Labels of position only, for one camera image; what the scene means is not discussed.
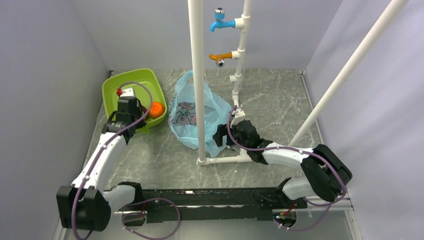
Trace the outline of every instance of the white pvc pipe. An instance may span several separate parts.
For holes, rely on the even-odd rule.
[[[235,67],[234,76],[236,78],[236,82],[234,83],[234,87],[232,89],[233,101],[235,96],[238,97],[239,95],[240,83],[242,81],[242,67],[243,62],[245,61],[246,37],[250,27],[251,8],[252,0],[244,0],[243,15],[241,15],[241,18],[244,22],[244,27],[240,31],[240,41],[237,48],[237,51],[240,53],[240,58],[237,59],[237,65]]]
[[[303,135],[308,131],[309,127],[315,122],[315,120],[320,116],[321,112],[330,102],[332,97],[337,93],[340,87],[345,83],[351,73],[355,70],[361,60],[365,57],[371,47],[376,43],[379,37],[384,33],[390,23],[396,18],[397,14],[402,10],[408,0],[392,0],[386,9],[383,11],[381,16],[377,19],[375,24],[363,38],[362,42],[359,44],[355,52],[346,62],[344,67],[341,69],[337,77],[334,79],[333,83],[330,85],[328,90],[324,93],[322,98],[319,100],[318,104],[312,110],[310,115],[307,117],[303,125],[297,131],[296,135],[288,144],[291,147],[295,147]]]
[[[233,95],[232,96],[232,102],[234,103],[234,106],[240,106],[239,105],[239,95]]]
[[[252,162],[249,156],[226,156],[209,158],[209,164],[226,164],[226,163],[248,163]]]
[[[203,0],[188,0],[191,61],[193,64],[194,101],[198,139],[198,161],[205,162],[205,93],[203,64]]]
[[[203,165],[248,162],[252,162],[252,159],[248,155],[248,152],[244,149],[240,149],[240,154],[237,156],[210,157],[206,159],[206,162]]]

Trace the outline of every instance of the marble floor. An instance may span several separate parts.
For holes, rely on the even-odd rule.
[[[175,94],[177,80],[188,69],[153,69],[168,102]],[[126,71],[114,71],[117,75]],[[228,76],[234,69],[206,69],[205,80],[212,92],[232,103],[233,84]],[[286,145],[311,112],[305,88],[295,69],[245,69],[239,102],[246,119],[251,120],[259,135]],[[105,110],[92,139],[96,146],[101,128],[107,120]],[[315,147],[320,143],[318,131],[312,125],[298,147]],[[235,156],[225,149],[217,157]],[[196,165],[197,151],[184,146],[171,134],[167,121],[150,129],[150,134],[137,133],[118,159],[107,189],[122,181],[141,183],[144,189],[187,188],[251,188],[276,187],[288,177],[301,173],[281,165],[255,162]]]

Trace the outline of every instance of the faucet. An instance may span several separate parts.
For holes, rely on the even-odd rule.
[[[222,7],[218,7],[215,9],[215,22],[210,25],[209,31],[215,32],[215,29],[223,29],[232,27],[233,29],[236,27],[236,21],[233,19],[232,21],[224,21],[225,10]]]
[[[211,54],[209,54],[209,58],[212,59],[212,60],[215,60],[215,64],[218,68],[222,68],[225,65],[224,59],[232,59],[233,53],[229,52],[229,53],[218,54],[218,55],[213,55],[211,53]]]

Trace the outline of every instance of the orange fruit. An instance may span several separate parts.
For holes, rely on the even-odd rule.
[[[151,104],[151,109],[148,112],[149,117],[153,118],[153,119],[157,119],[160,116],[162,116],[162,114],[164,114],[165,112],[165,107],[164,105],[162,105],[162,103],[158,102],[158,101],[154,101]]]

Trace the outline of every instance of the tap handle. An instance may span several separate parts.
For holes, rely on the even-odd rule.
[[[222,22],[225,18],[225,10],[222,7],[215,9],[215,20]]]

